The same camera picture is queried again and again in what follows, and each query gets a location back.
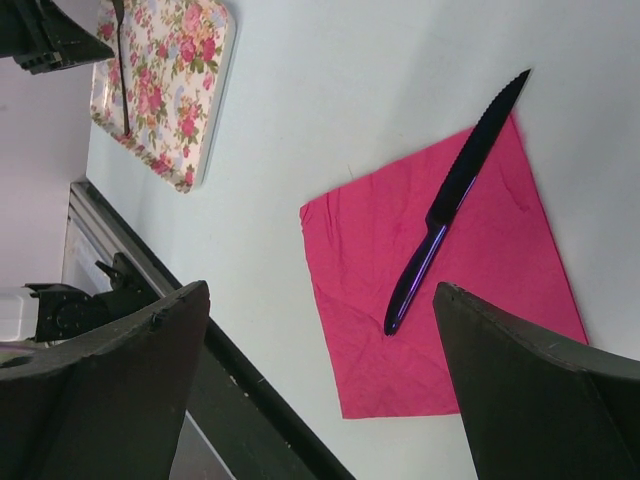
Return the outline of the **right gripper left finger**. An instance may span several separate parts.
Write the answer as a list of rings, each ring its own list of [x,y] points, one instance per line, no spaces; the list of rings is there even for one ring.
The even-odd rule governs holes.
[[[208,319],[195,281],[2,363],[2,478],[168,478]]]

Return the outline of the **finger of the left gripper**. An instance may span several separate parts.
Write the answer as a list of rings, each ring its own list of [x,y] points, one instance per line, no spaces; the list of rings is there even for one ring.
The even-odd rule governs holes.
[[[114,51],[53,1],[7,0],[1,3],[1,56],[44,74],[108,60]]]

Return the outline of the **pink paper napkin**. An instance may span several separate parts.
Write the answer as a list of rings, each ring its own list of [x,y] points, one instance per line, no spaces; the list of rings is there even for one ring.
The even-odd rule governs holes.
[[[497,316],[586,343],[516,115],[503,127],[399,331],[396,282],[468,138],[458,132],[328,191],[299,211],[306,263],[343,418],[455,414]]]

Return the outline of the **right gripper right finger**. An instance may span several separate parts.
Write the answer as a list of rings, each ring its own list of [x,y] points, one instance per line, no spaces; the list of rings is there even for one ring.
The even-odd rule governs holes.
[[[433,306],[478,478],[638,478],[638,361],[450,283]]]

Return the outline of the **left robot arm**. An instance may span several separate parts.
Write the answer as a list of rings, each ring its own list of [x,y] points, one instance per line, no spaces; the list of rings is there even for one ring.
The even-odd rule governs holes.
[[[53,1],[1,3],[1,56],[33,74],[117,57],[112,47],[71,19]],[[118,253],[98,261],[111,289],[89,295],[61,283],[1,290],[1,342],[63,341],[126,317],[158,300],[135,266]]]

